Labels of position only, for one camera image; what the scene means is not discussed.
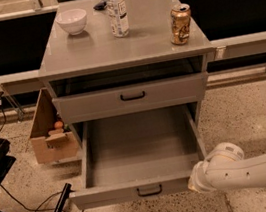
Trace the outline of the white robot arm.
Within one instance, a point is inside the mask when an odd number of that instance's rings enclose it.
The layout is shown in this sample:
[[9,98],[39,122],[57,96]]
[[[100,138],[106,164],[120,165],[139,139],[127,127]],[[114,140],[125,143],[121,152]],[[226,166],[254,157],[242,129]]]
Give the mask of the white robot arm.
[[220,143],[192,169],[188,189],[204,193],[216,190],[266,187],[266,154],[245,159],[233,143]]

